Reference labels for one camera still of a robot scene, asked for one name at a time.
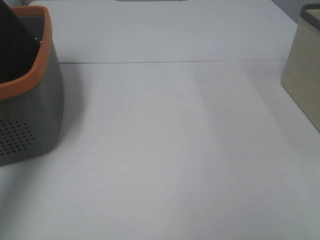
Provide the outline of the dark navy towel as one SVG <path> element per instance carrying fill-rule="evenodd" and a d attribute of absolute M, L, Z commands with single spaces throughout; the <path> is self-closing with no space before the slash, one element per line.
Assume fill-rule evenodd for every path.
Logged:
<path fill-rule="evenodd" d="M 0 2 L 0 82 L 25 75 L 33 66 L 41 44 L 22 20 Z"/>

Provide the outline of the grey basket with orange rim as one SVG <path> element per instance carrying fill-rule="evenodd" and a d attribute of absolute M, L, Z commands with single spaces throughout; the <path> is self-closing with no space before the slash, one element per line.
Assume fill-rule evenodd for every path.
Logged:
<path fill-rule="evenodd" d="M 37 157 L 57 144 L 64 113 L 64 81 L 46 7 L 16 6 L 12 11 L 41 45 L 32 68 L 0 85 L 1 165 Z"/>

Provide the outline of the beige fabric storage box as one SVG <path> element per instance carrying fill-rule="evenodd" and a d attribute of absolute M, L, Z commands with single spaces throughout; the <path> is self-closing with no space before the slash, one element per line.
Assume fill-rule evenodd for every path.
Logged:
<path fill-rule="evenodd" d="M 303 5 L 281 85 L 320 129 L 320 5 Z"/>

